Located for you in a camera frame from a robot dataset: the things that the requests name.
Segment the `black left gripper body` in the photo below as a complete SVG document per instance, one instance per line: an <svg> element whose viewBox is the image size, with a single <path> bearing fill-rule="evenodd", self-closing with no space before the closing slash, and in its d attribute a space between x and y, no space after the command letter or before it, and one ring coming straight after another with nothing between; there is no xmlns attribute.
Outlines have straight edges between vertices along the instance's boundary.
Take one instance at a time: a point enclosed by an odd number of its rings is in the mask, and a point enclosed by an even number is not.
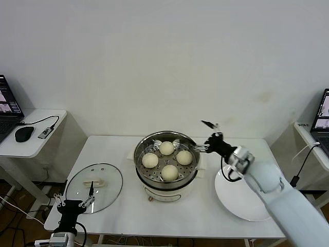
<svg viewBox="0 0 329 247"><path fill-rule="evenodd" d="M62 215L59 227L74 227L78 216L86 212L86 206L82 200L64 200L57 210Z"/></svg>

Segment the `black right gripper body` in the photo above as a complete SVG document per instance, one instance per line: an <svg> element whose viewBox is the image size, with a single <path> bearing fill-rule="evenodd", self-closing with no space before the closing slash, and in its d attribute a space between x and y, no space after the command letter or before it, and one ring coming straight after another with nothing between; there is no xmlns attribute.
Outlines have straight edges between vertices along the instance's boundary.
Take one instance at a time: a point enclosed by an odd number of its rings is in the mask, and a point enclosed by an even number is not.
<svg viewBox="0 0 329 247"><path fill-rule="evenodd" d="M222 157L230 157L231 154L237 149L236 146L231 146L226 143L222 133L213 133L205 142L207 145L207 153L216 152Z"/></svg>

